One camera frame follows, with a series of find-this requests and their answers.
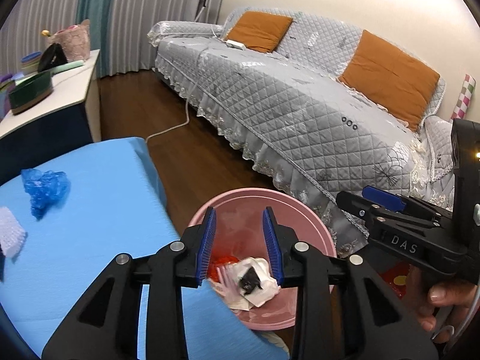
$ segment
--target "red object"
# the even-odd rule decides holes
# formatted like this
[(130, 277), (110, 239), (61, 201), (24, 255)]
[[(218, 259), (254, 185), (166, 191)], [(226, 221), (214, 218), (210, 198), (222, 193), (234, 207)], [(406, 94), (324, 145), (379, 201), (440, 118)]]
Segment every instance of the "red object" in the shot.
[(208, 264), (207, 278), (212, 279), (217, 283), (220, 283), (217, 267), (224, 266), (225, 264), (229, 264), (229, 263), (238, 263), (239, 261), (240, 260), (235, 256), (223, 256), (213, 260), (211, 259), (210, 264)]
[(410, 264), (401, 262), (392, 269), (381, 274), (380, 277), (385, 280), (397, 296), (402, 299), (407, 293), (405, 281), (410, 271)]

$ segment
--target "stacked bowls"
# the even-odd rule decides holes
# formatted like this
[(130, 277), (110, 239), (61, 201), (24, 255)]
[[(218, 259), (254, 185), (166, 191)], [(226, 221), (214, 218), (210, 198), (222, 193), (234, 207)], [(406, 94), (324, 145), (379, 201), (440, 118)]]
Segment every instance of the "stacked bowls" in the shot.
[(38, 63), (40, 62), (41, 57), (41, 51), (35, 51), (32, 54), (24, 56), (22, 58), (22, 73), (24, 75), (36, 73), (38, 69)]

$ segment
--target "pink basket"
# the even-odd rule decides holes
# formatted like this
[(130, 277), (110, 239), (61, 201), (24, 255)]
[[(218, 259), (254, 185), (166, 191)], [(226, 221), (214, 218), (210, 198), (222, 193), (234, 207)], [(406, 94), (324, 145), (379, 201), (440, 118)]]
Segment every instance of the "pink basket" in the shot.
[[(262, 211), (270, 206), (280, 225), (293, 228), (298, 239), (308, 242), (324, 254), (336, 257), (335, 246), (325, 225), (305, 204), (274, 190), (242, 188), (214, 197), (191, 219), (189, 226), (202, 222), (208, 206), (217, 212), (217, 232), (212, 258), (233, 255), (239, 259), (263, 257), (268, 260), (262, 231)], [(297, 289), (282, 288), (260, 308), (236, 312), (252, 330), (279, 330), (295, 324)]]
[(60, 30), (46, 39), (48, 45), (60, 43), (68, 62), (87, 61), (90, 57), (90, 20)]

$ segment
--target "wooden floor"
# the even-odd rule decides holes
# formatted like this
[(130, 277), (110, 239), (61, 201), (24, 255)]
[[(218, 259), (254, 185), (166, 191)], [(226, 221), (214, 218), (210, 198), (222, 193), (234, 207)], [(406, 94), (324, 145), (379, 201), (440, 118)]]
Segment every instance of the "wooden floor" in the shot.
[[(185, 101), (153, 71), (119, 74), (100, 80), (102, 138), (142, 137), (185, 121)], [(182, 233), (197, 210), (222, 192), (244, 187), (274, 189), (272, 179), (251, 169), (253, 162), (217, 135), (190, 109), (190, 123), (148, 142), (150, 156), (165, 187), (167, 211)], [(291, 348), (293, 328), (277, 331)]]

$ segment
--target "white tissue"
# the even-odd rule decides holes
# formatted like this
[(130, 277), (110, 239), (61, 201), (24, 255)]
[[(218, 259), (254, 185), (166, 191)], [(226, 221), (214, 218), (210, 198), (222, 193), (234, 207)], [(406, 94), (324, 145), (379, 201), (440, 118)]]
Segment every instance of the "white tissue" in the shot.
[(236, 264), (232, 264), (232, 272), (236, 276), (234, 281), (238, 284), (241, 278), (247, 273), (247, 271), (253, 267), (260, 279), (260, 287), (256, 287), (251, 294), (243, 295), (255, 307), (261, 307), (265, 302), (272, 299), (276, 294), (280, 292), (280, 287), (277, 281), (270, 276), (270, 269), (268, 262), (265, 259), (247, 257)]
[(260, 279), (260, 287), (262, 287), (262, 289), (256, 287), (253, 292), (248, 295), (244, 295), (244, 291), (241, 290), (243, 296), (238, 297), (233, 302), (227, 302), (225, 300), (223, 286), (220, 283), (208, 279), (213, 290), (224, 298), (226, 305), (232, 310), (248, 311), (254, 306), (261, 307), (265, 302), (272, 299), (280, 292), (280, 287), (278, 286), (277, 281), (270, 276), (270, 267), (265, 259), (247, 257), (240, 262), (229, 264), (229, 267), (231, 267), (231, 273), (233, 275), (232, 279), (237, 285), (250, 267), (253, 267)]
[(5, 257), (14, 257), (25, 241), (25, 230), (7, 207), (0, 207), (0, 248)]

